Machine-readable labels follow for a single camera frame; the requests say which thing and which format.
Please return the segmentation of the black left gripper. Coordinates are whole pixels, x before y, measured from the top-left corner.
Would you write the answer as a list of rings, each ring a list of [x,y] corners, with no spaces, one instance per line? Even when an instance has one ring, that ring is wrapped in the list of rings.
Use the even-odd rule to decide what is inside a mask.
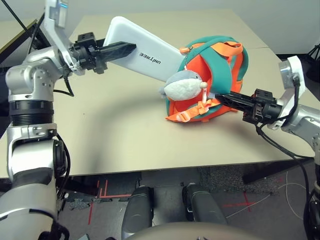
[[[104,41],[104,38],[96,39],[93,32],[78,35],[73,49],[76,59],[83,69],[103,74],[107,69],[106,62],[127,57],[137,47],[135,43],[124,41],[103,46]]]

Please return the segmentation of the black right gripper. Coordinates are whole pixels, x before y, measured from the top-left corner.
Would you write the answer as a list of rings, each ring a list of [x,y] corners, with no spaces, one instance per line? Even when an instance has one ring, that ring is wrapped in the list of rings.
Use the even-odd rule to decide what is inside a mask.
[[[252,96],[231,91],[231,94],[216,94],[223,105],[244,112],[242,120],[251,124],[273,123],[280,115],[282,106],[269,91],[256,89]]]

